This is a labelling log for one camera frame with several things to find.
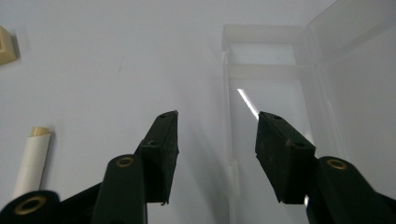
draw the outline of white backdrop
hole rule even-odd
[[[332,2],[0,1],[21,55],[0,66],[1,207],[33,126],[53,131],[42,187],[63,200],[102,181],[108,161],[177,109],[170,204],[150,205],[149,223],[228,223],[222,27],[307,25]]]

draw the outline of transparent plastic box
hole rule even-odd
[[[396,198],[395,24],[395,1],[345,0],[307,27],[224,26],[232,223],[308,223],[303,205],[277,202],[256,159],[260,111]]]

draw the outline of brass insert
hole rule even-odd
[[[15,207],[14,212],[20,216],[31,214],[42,207],[46,203],[46,200],[47,199],[43,196],[32,197],[23,203],[18,204],[18,206]]]
[[[134,158],[132,157],[122,157],[121,159],[116,161],[118,167],[127,167],[134,163]]]
[[[338,170],[345,170],[347,168],[347,165],[343,161],[339,161],[335,159],[327,160],[327,164],[330,165],[332,168]]]

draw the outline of black plastic part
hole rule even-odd
[[[278,201],[304,203],[315,147],[280,116],[260,112],[256,153]]]
[[[335,223],[396,223],[394,214],[351,163],[320,158],[315,179]]]
[[[382,201],[390,208],[390,210],[392,210],[393,214],[396,216],[396,201],[383,194],[379,194],[379,196],[381,197]]]
[[[158,116],[134,153],[142,158],[146,202],[169,203],[177,163],[177,111]]]
[[[59,217],[63,224],[90,223],[101,183],[64,200],[59,206]]]
[[[143,164],[136,155],[122,155],[108,163],[91,224],[109,223],[147,223]]]
[[[306,207],[306,215],[310,224],[334,224],[332,215],[329,212],[326,202],[321,195],[318,184],[314,178],[308,182],[309,197],[308,206]]]
[[[60,223],[58,194],[48,190],[26,193],[13,200],[0,213],[1,224]]]

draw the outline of cardboard tube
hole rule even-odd
[[[39,190],[49,143],[49,129],[42,127],[32,129],[23,152],[13,198],[18,198],[30,191]]]

